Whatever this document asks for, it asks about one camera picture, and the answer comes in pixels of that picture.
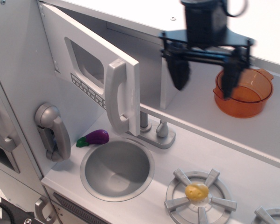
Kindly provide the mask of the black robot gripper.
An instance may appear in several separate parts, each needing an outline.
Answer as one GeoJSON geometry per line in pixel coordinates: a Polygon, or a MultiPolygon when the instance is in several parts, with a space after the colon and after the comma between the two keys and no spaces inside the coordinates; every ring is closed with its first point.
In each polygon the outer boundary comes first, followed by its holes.
{"type": "Polygon", "coordinates": [[[221,89],[230,98],[238,85],[243,68],[250,66],[250,47],[254,40],[234,33],[227,27],[226,0],[183,0],[186,28],[164,31],[162,57],[167,61],[174,87],[181,91],[190,80],[189,62],[224,67],[221,89]]]}

